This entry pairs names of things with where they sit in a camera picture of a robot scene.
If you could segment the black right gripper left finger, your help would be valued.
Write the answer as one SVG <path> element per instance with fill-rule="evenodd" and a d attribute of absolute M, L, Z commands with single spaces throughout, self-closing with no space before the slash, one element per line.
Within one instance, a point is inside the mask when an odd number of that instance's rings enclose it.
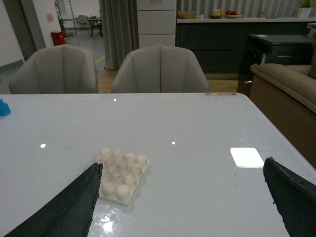
<path fill-rule="evenodd" d="M 92 164 L 7 237 L 86 237 L 101 184 L 103 165 Z"/>

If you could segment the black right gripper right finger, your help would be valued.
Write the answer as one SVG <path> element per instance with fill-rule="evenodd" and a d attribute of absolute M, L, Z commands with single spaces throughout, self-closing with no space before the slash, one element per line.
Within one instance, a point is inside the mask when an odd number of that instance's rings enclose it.
<path fill-rule="evenodd" d="M 291 237 L 314 237 L 316 186 L 273 157 L 265 160 L 263 174 L 288 234 Z"/>

